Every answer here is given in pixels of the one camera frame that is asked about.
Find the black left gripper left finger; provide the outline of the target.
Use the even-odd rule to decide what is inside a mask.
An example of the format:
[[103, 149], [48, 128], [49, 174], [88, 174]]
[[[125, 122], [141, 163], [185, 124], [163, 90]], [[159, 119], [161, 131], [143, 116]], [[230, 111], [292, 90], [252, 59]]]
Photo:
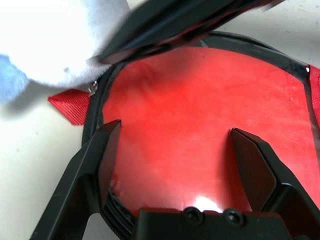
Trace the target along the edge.
[[32, 240], [81, 240], [91, 215], [100, 213], [113, 175], [121, 121], [101, 126], [72, 157]]

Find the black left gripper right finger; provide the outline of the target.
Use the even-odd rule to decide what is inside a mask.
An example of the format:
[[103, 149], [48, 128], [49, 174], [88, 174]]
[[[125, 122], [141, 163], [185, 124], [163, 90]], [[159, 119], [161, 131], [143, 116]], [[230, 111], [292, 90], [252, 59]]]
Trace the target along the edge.
[[268, 142], [234, 128], [231, 139], [239, 176], [254, 212], [277, 213], [292, 237], [320, 238], [320, 210]]

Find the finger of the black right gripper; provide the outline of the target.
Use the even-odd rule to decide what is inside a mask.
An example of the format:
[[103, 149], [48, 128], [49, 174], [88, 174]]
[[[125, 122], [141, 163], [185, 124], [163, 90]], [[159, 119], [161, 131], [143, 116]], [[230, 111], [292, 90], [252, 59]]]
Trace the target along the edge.
[[225, 13], [231, 0], [148, 0], [120, 24], [103, 53], [120, 53], [185, 37], [187, 41], [208, 28], [213, 15]]
[[116, 29], [91, 61], [120, 64], [193, 43], [247, 11], [278, 0], [147, 0]]

